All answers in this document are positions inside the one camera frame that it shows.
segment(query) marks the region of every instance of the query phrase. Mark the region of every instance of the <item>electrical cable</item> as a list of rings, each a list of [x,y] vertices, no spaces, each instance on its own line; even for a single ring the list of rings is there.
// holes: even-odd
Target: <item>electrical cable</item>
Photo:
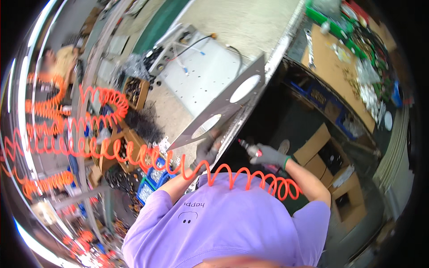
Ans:
[[[199,43],[200,41],[202,41],[202,40],[204,40],[204,39],[207,39],[207,38],[209,38],[209,37],[213,37],[213,38],[215,38],[215,37],[216,37],[216,35],[215,35],[214,33],[212,33],[212,34],[210,34],[210,35],[208,35],[208,36],[205,36],[205,37],[203,37],[203,38],[201,38],[201,39],[197,40],[196,42],[194,42],[193,44],[191,44],[190,46],[188,46],[187,48],[185,48],[182,52],[180,52],[176,57],[174,57],[174,58],[172,58],[171,60],[168,60],[168,61],[173,61],[173,60],[175,60],[177,57],[179,57],[180,55],[182,55],[185,51],[187,51],[188,49],[190,49],[191,47],[193,47],[194,45],[196,45],[196,44],[197,44],[197,43]]]
[[[239,68],[237,70],[237,74],[236,74],[236,78],[239,76],[240,74],[240,70],[243,66],[243,55],[240,53],[240,51],[238,49],[236,49],[235,47],[231,46],[231,45],[226,45],[227,48],[232,48],[233,50],[237,51],[237,53],[239,54],[240,57],[240,64],[239,64]]]

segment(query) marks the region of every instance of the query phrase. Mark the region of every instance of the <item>green glove cuff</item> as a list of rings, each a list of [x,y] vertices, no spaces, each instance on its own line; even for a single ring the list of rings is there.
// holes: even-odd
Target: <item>green glove cuff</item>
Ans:
[[[291,157],[290,157],[290,155],[287,155],[286,156],[286,159],[284,160],[284,163],[283,163],[283,166],[282,166],[282,168],[283,169],[286,169],[286,162],[290,159]]]

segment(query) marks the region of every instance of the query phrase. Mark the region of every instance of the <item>metal frame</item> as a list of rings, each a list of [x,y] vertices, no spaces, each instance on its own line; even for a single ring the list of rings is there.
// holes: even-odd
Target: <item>metal frame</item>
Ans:
[[[260,93],[262,86],[265,84],[265,75],[264,75],[264,63],[265,58],[262,54],[252,65],[249,66],[243,73],[241,73],[237,79],[232,81],[225,90],[220,93],[194,120],[187,126],[187,128],[176,138],[176,140],[171,144],[168,150],[173,150],[178,147],[184,146],[186,144],[196,142],[198,140],[204,139],[208,132],[199,137],[192,138],[192,135],[197,131],[197,129],[202,126],[207,120],[211,119],[213,116],[220,114],[221,117],[219,121],[214,125],[214,127],[224,124],[231,116],[233,116],[243,104],[245,104],[251,97]],[[260,79],[254,88],[242,97],[237,102],[230,103],[230,99],[238,87],[245,82],[247,79],[254,75],[259,75]]]

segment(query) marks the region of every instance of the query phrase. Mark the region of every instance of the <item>spanner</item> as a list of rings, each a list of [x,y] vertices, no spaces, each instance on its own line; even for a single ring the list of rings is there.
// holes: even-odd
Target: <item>spanner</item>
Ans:
[[[316,69],[313,58],[313,42],[311,41],[311,31],[309,29],[304,29],[305,36],[307,36],[307,45],[308,45],[308,68],[311,70]]]

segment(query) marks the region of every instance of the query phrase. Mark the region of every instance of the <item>hand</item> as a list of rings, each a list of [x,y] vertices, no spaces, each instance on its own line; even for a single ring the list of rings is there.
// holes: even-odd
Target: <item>hand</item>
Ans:
[[[217,129],[210,130],[207,138],[198,144],[196,147],[196,158],[194,162],[189,166],[190,169],[195,170],[196,166],[203,160],[206,160],[209,165],[213,164],[216,160],[216,155],[218,154],[219,148],[221,147],[220,142],[216,142],[216,138],[221,132]]]
[[[290,158],[288,155],[284,155],[279,153],[273,147],[263,145],[258,143],[257,145],[259,149],[262,151],[262,156],[253,157],[250,159],[250,164],[269,164],[269,165],[277,165],[284,169],[285,162],[287,158]]]

